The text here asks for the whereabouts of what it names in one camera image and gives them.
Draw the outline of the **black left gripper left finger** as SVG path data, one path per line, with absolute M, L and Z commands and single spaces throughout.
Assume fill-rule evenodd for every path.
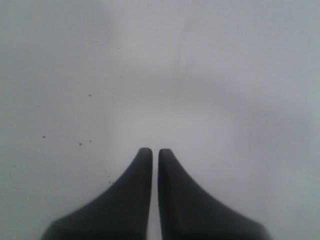
M 124 173 L 100 196 L 53 221 L 43 240 L 145 240 L 153 153 L 140 148 Z

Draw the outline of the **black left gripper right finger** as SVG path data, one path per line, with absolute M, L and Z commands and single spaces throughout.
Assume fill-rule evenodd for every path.
M 270 240 L 266 228 L 208 194 L 173 151 L 158 154 L 158 207 L 164 240 Z

